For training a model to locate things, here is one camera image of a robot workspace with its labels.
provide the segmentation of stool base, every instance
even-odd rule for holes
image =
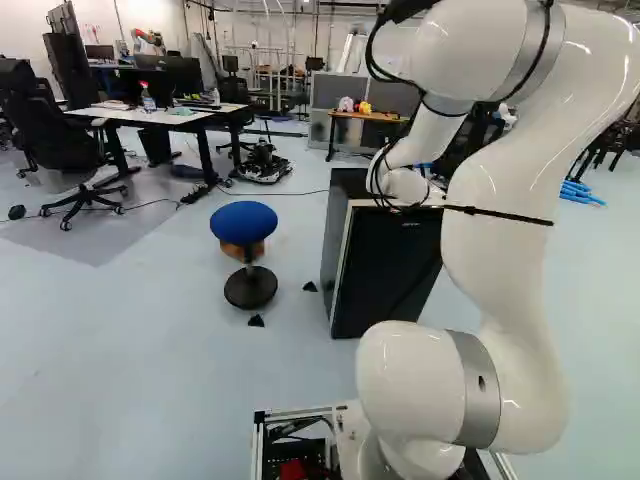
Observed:
[[[224,286],[224,297],[234,307],[253,310],[269,302],[277,289],[278,279],[271,270],[251,266],[229,277]]]

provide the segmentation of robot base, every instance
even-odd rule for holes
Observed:
[[[273,458],[275,450],[272,447],[273,445],[281,446],[283,443],[269,445],[267,432],[271,427],[319,417],[331,421],[334,433],[329,432],[328,428],[321,429],[322,427],[310,427],[294,433],[293,435],[309,439],[309,451],[300,450],[301,459],[309,454],[320,456],[318,450],[322,446],[317,442],[324,441],[322,462],[327,469],[339,472],[335,478],[403,480],[386,464],[376,437],[369,435],[371,427],[358,401],[304,410],[256,412],[252,436],[251,480],[277,478],[272,471],[267,470],[273,469],[274,464],[281,462],[281,459]],[[296,443],[290,442],[288,445],[293,446]],[[492,453],[491,457],[493,462],[487,455],[483,463],[478,452],[468,448],[462,465],[450,480],[517,480],[513,468],[504,455]]]

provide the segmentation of blue stool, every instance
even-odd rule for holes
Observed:
[[[229,277],[224,286],[227,301],[243,310],[265,305],[278,289],[278,279],[271,270],[253,266],[264,239],[278,226],[276,212],[259,202],[234,202],[211,216],[211,231],[220,239],[223,250],[239,250],[247,264]]]

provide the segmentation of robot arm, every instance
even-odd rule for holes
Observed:
[[[159,55],[166,55],[167,49],[164,46],[164,40],[162,39],[162,33],[154,32],[150,30],[149,33],[134,28],[131,30],[131,37],[133,38],[133,51],[134,53],[140,53],[142,50],[142,40],[152,45],[154,49],[159,50]]]
[[[444,0],[411,48],[411,79],[429,93],[367,184],[407,203],[428,190],[400,167],[439,156],[462,122],[436,112],[511,95],[518,124],[461,164],[446,203],[550,219],[573,160],[640,91],[635,28],[570,5]],[[401,477],[446,478],[464,446],[536,453],[562,435],[568,397],[542,296],[549,230],[445,210],[444,264],[483,312],[478,335],[383,322],[361,340],[357,387],[375,437],[365,445]]]

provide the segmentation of cubicle partition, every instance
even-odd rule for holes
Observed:
[[[381,112],[396,112],[409,117],[420,101],[418,92],[404,84],[382,83],[364,75],[314,72],[311,86],[309,147],[327,149],[331,119],[329,110],[336,108],[342,97],[365,100]],[[397,133],[399,125],[339,119],[334,146],[337,151],[375,153]]]

